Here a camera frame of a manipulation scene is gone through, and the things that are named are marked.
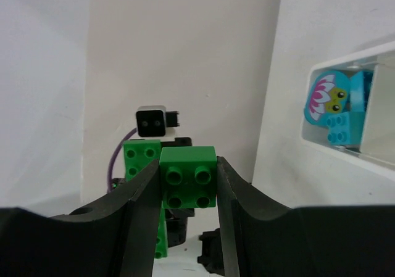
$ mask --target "blue lego figure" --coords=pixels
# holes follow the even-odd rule
[[[360,144],[364,130],[365,112],[343,112],[327,118],[328,141],[334,146]]]
[[[350,78],[350,104],[352,112],[365,112],[368,104],[373,72],[363,70]]]
[[[306,120],[325,126],[326,119],[346,110],[350,79],[343,72],[330,70],[319,75],[312,85],[304,107]]]

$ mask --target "green lego brick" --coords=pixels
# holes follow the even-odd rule
[[[155,258],[167,257],[167,229],[165,210],[160,210],[158,235],[156,237]]]
[[[131,180],[152,160],[160,157],[162,147],[159,139],[127,140],[123,143],[125,178]]]
[[[163,208],[215,207],[217,156],[213,146],[164,147],[159,165]]]

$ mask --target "lego stud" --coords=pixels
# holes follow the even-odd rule
[[[326,120],[326,125],[327,125],[328,127],[333,127],[333,126],[335,126],[336,124],[334,123],[334,121],[332,120],[332,118],[328,118],[328,119]]]
[[[136,152],[133,149],[129,149],[126,151],[126,156],[128,158],[134,158],[136,156]]]
[[[346,141],[347,140],[347,133],[346,132],[340,132],[338,134],[338,139],[339,139],[339,141]]]
[[[330,143],[335,143],[336,142],[336,134],[334,134],[334,133],[328,134],[328,141]]]
[[[338,125],[343,125],[344,123],[345,123],[345,118],[344,118],[344,116],[343,115],[339,115],[339,116],[337,116],[336,117],[336,123],[338,124]]]
[[[138,169],[137,168],[135,168],[135,167],[131,167],[131,168],[129,168],[129,174],[131,175],[131,176],[135,176],[137,173],[138,173]]]
[[[183,181],[183,173],[178,167],[169,167],[166,172],[166,181],[172,186],[178,186]]]
[[[183,201],[177,195],[172,195],[167,199],[167,205],[172,209],[177,209],[183,205]]]
[[[199,208],[207,208],[210,205],[210,198],[203,192],[197,195],[195,203]]]
[[[206,166],[197,167],[195,170],[195,180],[198,184],[207,184],[211,180],[210,169]]]
[[[152,157],[155,156],[155,151],[154,151],[153,149],[148,148],[148,149],[146,149],[146,150],[144,151],[144,155],[145,155],[147,158],[152,158]]]

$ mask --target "white wall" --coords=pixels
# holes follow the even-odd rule
[[[310,69],[394,41],[393,17],[394,0],[281,0],[252,185],[291,207],[394,203],[393,180],[300,139]]]
[[[88,5],[0,0],[1,206],[79,204]]]
[[[215,146],[252,179],[279,2],[91,0],[85,202],[105,193],[111,153],[141,105],[179,110],[179,136]]]

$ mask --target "white shelf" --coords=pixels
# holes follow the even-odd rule
[[[319,74],[341,70],[352,75],[374,70],[360,152],[331,146],[328,130],[307,122],[301,114],[303,144],[394,180],[395,170],[395,42],[315,65],[309,74],[306,98]]]

